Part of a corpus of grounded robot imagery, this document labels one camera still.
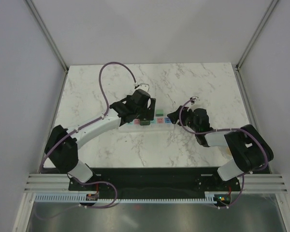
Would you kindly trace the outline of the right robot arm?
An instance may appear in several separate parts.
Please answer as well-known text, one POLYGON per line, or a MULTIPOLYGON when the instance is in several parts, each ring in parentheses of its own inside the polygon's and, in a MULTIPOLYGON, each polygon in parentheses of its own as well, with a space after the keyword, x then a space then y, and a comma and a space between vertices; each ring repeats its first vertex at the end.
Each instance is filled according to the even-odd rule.
POLYGON ((172 124, 188 127, 203 147, 221 146, 229 149, 232 160, 219 167, 212 177, 212 186, 223 190, 229 180, 254 170, 266 168, 274 153, 258 131, 247 124, 239 129, 215 130, 210 126, 207 111, 180 106, 167 115, 172 124))

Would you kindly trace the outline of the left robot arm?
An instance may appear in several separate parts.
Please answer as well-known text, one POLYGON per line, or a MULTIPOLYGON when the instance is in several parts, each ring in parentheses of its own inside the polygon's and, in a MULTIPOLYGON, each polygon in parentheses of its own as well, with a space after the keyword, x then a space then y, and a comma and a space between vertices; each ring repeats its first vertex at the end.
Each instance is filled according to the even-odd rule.
POLYGON ((83 125, 64 128, 54 127, 46 143, 45 157, 41 163, 50 159, 61 174, 68 174, 79 181, 80 185, 91 190, 96 186, 93 171, 78 157, 78 150, 99 135, 117 129, 135 119, 154 119, 156 99, 143 89, 137 89, 124 99, 107 104, 107 110, 98 118, 93 118, 83 125))

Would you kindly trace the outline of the dark green cube plug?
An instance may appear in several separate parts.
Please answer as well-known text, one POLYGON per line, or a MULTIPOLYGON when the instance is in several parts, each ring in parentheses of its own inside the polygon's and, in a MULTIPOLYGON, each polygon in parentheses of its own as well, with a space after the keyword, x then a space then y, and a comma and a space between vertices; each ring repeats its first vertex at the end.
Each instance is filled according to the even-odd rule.
POLYGON ((140 119, 140 126, 149 126, 151 125, 151 120, 140 119))

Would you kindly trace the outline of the white power strip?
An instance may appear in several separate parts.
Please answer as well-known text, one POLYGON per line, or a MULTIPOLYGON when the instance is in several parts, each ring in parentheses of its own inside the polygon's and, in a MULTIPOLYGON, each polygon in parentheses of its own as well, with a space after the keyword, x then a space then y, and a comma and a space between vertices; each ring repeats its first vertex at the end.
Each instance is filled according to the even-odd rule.
POLYGON ((132 122, 126 123, 119 127, 119 132, 132 133, 132 132, 154 132, 154 131, 173 131, 174 124, 166 116, 154 117, 153 120, 139 120, 135 119, 132 122))

